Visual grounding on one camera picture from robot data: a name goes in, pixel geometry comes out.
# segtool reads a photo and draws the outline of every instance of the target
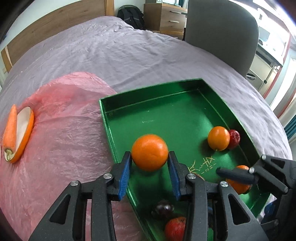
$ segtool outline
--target green metal tray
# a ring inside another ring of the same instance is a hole
[[[134,141],[144,134],[162,137],[178,161],[194,168],[207,181],[219,182],[219,166],[252,166],[259,155],[246,130],[226,103],[202,79],[183,80],[136,89],[100,99],[102,118],[115,163],[130,151]],[[207,135],[214,126],[235,129],[241,135],[239,147],[214,152]],[[175,212],[186,216],[187,203],[177,202],[165,164],[148,173],[133,163],[127,195],[148,240],[165,241],[165,222],[151,216],[151,207],[161,199],[171,201]],[[241,199],[257,216],[269,194],[254,186]],[[213,240],[209,229],[208,240]]]

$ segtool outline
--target pink plastic bag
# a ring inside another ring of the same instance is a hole
[[[35,124],[17,163],[5,162],[1,153],[0,207],[22,240],[29,239],[70,181],[93,181],[111,169],[98,100],[115,93],[97,76],[77,72],[42,86],[19,107],[33,109]],[[141,240],[127,198],[113,202],[112,209],[117,240]],[[90,240],[90,205],[86,222]]]

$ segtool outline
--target gray bedsheet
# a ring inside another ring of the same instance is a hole
[[[100,17],[60,32],[25,53],[0,92],[0,121],[50,80],[76,71],[96,74],[122,92],[174,80],[203,78],[229,105],[258,152],[292,159],[282,125],[262,96],[234,69],[184,41],[135,30]]]

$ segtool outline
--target red apple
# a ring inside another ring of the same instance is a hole
[[[230,141],[227,148],[231,150],[239,145],[240,135],[236,130],[230,130],[229,134],[230,134]]]
[[[165,236],[168,241],[182,241],[185,230],[185,217],[171,219],[165,226]]]

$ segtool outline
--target black backpack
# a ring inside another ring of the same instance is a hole
[[[144,29],[143,13],[136,6],[124,5],[118,10],[117,17],[136,29]]]

